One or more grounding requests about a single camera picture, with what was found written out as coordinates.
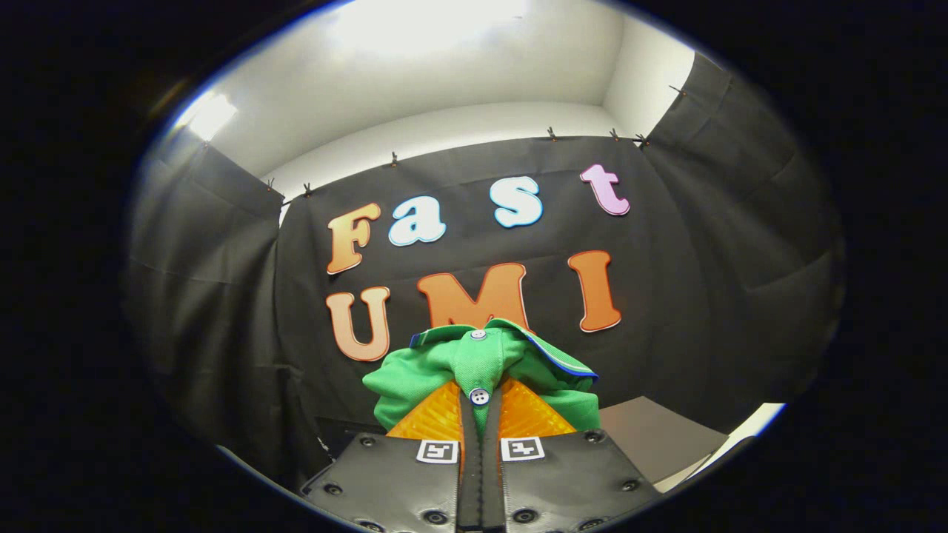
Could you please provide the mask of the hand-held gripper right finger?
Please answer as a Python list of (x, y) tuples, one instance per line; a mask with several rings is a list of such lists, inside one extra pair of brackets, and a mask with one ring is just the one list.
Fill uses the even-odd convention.
[(481, 451), (487, 532), (603, 532), (661, 494), (605, 429), (579, 431), (526, 385), (505, 378)]

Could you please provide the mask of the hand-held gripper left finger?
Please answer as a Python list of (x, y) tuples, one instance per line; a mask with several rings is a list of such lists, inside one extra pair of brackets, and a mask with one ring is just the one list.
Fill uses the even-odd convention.
[(450, 381), (389, 433), (353, 436), (299, 493), (319, 512), (359, 531), (478, 531), (480, 448), (470, 405)]

